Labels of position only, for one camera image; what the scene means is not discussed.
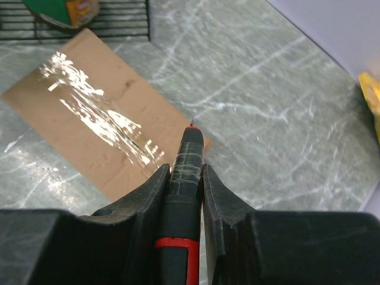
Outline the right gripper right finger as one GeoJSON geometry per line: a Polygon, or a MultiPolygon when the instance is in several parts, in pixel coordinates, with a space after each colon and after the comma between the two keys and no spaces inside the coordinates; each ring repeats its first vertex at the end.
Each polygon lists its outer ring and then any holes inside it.
{"type": "Polygon", "coordinates": [[[210,165],[202,172],[210,284],[378,284],[379,220],[341,211],[262,211],[210,165]]]}

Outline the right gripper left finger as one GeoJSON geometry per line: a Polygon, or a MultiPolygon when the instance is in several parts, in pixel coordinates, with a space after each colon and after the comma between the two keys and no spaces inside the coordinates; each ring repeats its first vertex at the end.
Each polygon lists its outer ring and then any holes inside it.
{"type": "Polygon", "coordinates": [[[151,284],[164,187],[162,165],[141,186],[89,216],[1,211],[2,284],[151,284]]]}

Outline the red black utility knife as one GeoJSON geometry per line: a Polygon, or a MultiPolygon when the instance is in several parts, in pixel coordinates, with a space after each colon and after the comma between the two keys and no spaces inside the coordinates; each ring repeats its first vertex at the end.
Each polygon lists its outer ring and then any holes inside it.
{"type": "Polygon", "coordinates": [[[185,128],[166,186],[155,241],[155,284],[198,284],[204,164],[201,130],[185,128]]]}

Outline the brown cardboard express box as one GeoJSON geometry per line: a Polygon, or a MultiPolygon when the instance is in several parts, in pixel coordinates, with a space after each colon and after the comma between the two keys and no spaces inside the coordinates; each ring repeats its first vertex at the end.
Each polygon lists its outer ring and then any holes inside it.
{"type": "Polygon", "coordinates": [[[111,201],[172,164],[190,124],[88,29],[2,99],[111,201]]]}

